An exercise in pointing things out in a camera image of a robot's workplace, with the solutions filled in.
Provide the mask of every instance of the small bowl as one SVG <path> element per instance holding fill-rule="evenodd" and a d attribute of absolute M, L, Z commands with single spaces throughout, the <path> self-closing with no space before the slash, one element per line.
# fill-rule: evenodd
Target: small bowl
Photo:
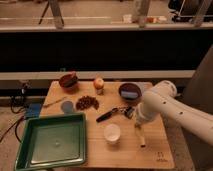
<path fill-rule="evenodd" d="M 71 91 L 78 87 L 78 77 L 73 74 L 66 74 L 59 79 L 59 85 L 65 91 Z"/>
<path fill-rule="evenodd" d="M 109 124 L 104 128 L 104 138 L 110 145 L 118 143 L 121 136 L 120 127 L 116 124 Z"/>
<path fill-rule="evenodd" d="M 135 101 L 142 96 L 140 87 L 134 83 L 124 83 L 118 91 L 120 96 L 127 101 Z"/>

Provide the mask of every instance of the small container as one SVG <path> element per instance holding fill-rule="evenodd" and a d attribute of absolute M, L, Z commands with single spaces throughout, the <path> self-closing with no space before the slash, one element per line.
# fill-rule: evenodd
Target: small container
<path fill-rule="evenodd" d="M 128 102 L 140 99 L 141 89 L 134 83 L 124 83 L 119 87 L 120 96 Z"/>
<path fill-rule="evenodd" d="M 59 85 L 65 91 L 72 91 L 77 89 L 78 87 L 78 77 L 76 76 L 76 72 L 71 72 L 70 74 L 66 74 L 59 79 Z"/>
<path fill-rule="evenodd" d="M 104 129 L 104 138 L 110 145 L 118 143 L 121 136 L 120 127 L 116 124 L 109 124 Z"/>
<path fill-rule="evenodd" d="M 97 77 L 96 79 L 94 79 L 93 85 L 94 85 L 96 93 L 98 95 L 103 94 L 103 92 L 104 92 L 104 80 L 102 78 Z"/>

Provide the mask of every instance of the dried fruit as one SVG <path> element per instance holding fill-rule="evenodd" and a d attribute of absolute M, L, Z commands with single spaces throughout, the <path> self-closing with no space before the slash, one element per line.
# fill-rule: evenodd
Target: dried fruit
<path fill-rule="evenodd" d="M 76 103 L 77 110 L 84 110 L 93 106 L 96 110 L 99 108 L 99 102 L 95 97 L 83 96 Z"/>

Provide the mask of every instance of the red bowl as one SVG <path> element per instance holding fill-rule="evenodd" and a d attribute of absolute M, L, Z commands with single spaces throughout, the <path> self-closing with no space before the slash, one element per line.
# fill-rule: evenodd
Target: red bowl
<path fill-rule="evenodd" d="M 78 77 L 66 74 L 59 79 L 59 85 L 66 91 L 75 90 L 78 87 Z"/>

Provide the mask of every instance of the white object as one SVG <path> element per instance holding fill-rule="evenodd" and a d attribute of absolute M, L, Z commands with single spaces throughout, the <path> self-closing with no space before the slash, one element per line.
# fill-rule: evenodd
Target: white object
<path fill-rule="evenodd" d="M 124 23 L 132 23 L 132 14 L 123 15 L 123 22 Z"/>
<path fill-rule="evenodd" d="M 170 81 L 162 81 L 145 91 L 135 110 L 136 124 L 153 121 L 161 113 L 213 145 L 213 115 L 175 100 L 176 94 L 176 86 Z"/>
<path fill-rule="evenodd" d="M 121 136 L 120 127 L 116 124 L 109 124 L 104 129 L 104 138 L 106 141 L 111 144 L 115 145 L 118 143 L 118 140 Z"/>

